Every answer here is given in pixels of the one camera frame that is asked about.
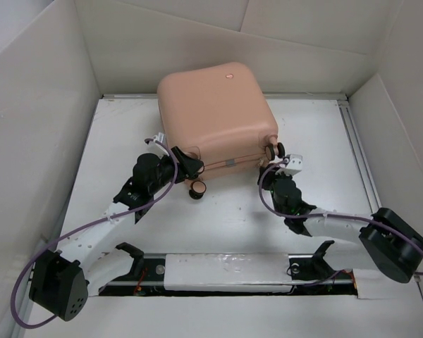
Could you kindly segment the pink hard-shell suitcase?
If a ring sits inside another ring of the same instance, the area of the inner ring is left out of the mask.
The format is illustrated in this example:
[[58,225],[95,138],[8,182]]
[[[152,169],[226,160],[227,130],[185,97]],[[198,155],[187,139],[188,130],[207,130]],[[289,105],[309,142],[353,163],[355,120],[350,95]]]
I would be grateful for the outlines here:
[[202,198],[206,180],[286,154],[256,77],[242,63],[172,73],[160,81],[157,96],[168,146],[202,162],[186,180],[193,199]]

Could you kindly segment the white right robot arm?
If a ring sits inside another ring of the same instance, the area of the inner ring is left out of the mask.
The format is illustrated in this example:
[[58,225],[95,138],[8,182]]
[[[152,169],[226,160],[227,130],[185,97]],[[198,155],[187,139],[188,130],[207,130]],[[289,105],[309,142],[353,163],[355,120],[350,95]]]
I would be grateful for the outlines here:
[[315,252],[312,269],[320,277],[339,270],[377,270],[389,279],[408,283],[423,263],[423,236],[389,208],[371,215],[326,211],[302,198],[293,177],[278,163],[259,169],[263,205],[281,217],[288,229],[306,237],[326,237]]

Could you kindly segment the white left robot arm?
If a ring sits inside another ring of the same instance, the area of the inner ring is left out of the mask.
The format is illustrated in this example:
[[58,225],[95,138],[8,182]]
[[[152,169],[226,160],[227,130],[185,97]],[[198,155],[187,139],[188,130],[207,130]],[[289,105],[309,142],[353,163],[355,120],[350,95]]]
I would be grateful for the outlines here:
[[135,279],[142,273],[144,253],[119,237],[141,220],[173,185],[196,178],[201,160],[178,147],[164,156],[145,153],[137,158],[132,176],[95,225],[62,237],[55,251],[35,260],[29,298],[54,316],[69,321],[87,299],[117,277]]

